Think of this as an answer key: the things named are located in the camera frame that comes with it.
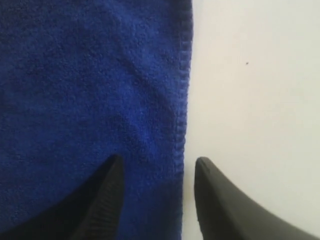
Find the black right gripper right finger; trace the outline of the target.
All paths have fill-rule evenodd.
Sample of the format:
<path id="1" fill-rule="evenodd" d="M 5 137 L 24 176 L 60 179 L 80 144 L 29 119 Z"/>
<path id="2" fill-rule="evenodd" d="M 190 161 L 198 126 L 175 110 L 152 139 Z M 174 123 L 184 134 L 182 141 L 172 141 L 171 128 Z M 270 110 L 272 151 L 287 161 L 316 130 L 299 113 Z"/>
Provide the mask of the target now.
<path id="1" fill-rule="evenodd" d="M 194 198 L 205 240 L 317 240 L 248 197 L 207 157 L 195 162 Z"/>

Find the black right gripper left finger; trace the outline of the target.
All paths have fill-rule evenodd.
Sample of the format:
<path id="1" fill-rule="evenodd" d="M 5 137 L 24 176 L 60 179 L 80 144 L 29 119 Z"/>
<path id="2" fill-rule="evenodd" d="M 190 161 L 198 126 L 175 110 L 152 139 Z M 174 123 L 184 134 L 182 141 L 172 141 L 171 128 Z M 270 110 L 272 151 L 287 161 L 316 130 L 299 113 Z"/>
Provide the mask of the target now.
<path id="1" fill-rule="evenodd" d="M 1 233 L 2 240 L 114 240 L 124 202 L 124 162 L 111 155 L 62 202 Z"/>

